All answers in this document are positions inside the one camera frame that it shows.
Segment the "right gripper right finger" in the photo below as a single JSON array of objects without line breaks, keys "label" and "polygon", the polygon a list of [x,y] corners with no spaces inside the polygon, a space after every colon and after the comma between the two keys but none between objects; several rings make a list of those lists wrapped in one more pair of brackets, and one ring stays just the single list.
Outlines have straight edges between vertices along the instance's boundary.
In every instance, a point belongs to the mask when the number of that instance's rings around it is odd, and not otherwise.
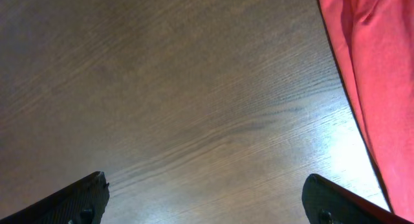
[{"label": "right gripper right finger", "polygon": [[311,224],[413,224],[318,174],[306,178],[301,200]]}]

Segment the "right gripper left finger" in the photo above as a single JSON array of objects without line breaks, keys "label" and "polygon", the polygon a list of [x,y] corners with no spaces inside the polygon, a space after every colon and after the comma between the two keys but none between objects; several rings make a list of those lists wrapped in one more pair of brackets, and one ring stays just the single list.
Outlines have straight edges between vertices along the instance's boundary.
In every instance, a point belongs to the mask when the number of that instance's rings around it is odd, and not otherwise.
[{"label": "right gripper left finger", "polygon": [[100,224],[109,197],[105,174],[94,172],[1,219],[1,224]]}]

